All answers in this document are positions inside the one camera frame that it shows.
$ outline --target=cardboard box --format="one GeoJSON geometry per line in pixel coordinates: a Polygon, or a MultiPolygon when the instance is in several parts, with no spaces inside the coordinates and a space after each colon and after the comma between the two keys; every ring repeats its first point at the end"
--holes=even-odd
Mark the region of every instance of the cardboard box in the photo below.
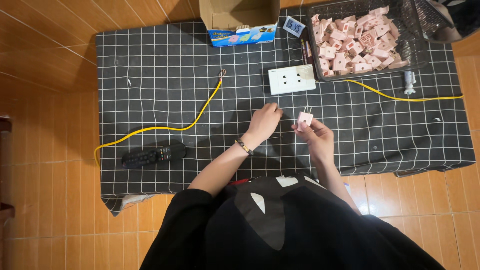
{"type": "Polygon", "coordinates": [[[199,0],[214,47],[272,42],[280,0],[199,0]]]}

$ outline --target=hand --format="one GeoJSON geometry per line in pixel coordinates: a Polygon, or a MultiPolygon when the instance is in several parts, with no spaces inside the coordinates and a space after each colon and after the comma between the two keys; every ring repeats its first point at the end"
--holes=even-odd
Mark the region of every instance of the hand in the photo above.
{"type": "Polygon", "coordinates": [[[315,166],[335,166],[333,131],[315,118],[312,119],[310,126],[303,122],[300,124],[303,132],[297,129],[297,125],[292,125],[292,129],[308,144],[308,151],[315,166]]]}
{"type": "Polygon", "coordinates": [[[255,149],[275,131],[283,111],[276,103],[267,103],[253,113],[252,121],[242,141],[250,149],[255,149]]]}

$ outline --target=white wall socket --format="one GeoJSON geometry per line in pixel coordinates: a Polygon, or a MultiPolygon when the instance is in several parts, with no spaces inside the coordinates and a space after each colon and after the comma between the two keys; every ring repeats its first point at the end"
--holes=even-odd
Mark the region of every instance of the white wall socket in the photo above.
{"type": "Polygon", "coordinates": [[[268,71],[268,79],[272,95],[315,89],[311,64],[271,69],[268,71]]]}

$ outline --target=black grid tablecloth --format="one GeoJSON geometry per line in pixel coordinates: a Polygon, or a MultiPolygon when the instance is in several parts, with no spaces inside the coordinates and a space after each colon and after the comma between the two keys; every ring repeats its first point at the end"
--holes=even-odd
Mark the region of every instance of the black grid tablecloth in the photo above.
{"type": "MultiPolygon", "coordinates": [[[[282,10],[306,22],[304,10],[282,10]]],[[[450,45],[429,44],[432,61],[417,72],[410,98],[461,93],[450,45]]],[[[100,143],[150,126],[193,122],[227,70],[221,89],[198,123],[180,131],[134,135],[101,149],[101,195],[114,215],[131,194],[183,190],[212,159],[243,134],[252,113],[277,102],[284,116],[272,137],[247,158],[235,179],[304,172],[316,176],[307,145],[290,125],[304,106],[335,133],[335,164],[342,175],[405,170],[448,170],[475,162],[463,100],[395,101],[347,82],[317,83],[315,90],[271,96],[269,69],[301,65],[300,40],[278,28],[272,43],[213,48],[201,21],[99,33],[96,36],[100,143]],[[179,161],[123,170],[129,151],[182,142],[179,161]]],[[[401,73],[360,79],[405,98],[401,73]]]]}

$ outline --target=tiled floor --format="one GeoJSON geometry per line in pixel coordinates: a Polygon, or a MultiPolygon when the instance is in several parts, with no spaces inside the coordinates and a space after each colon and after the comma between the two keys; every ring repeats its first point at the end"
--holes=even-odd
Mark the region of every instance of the tiled floor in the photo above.
{"type": "MultiPolygon", "coordinates": [[[[480,159],[480,57],[457,58],[472,139],[480,159]]],[[[99,198],[93,161],[96,93],[32,98],[1,106],[13,118],[2,134],[1,200],[17,215],[4,228],[4,269],[137,269],[171,195],[113,218],[99,198]]],[[[479,269],[477,165],[413,177],[345,177],[363,213],[382,217],[447,269],[479,269]]]]}

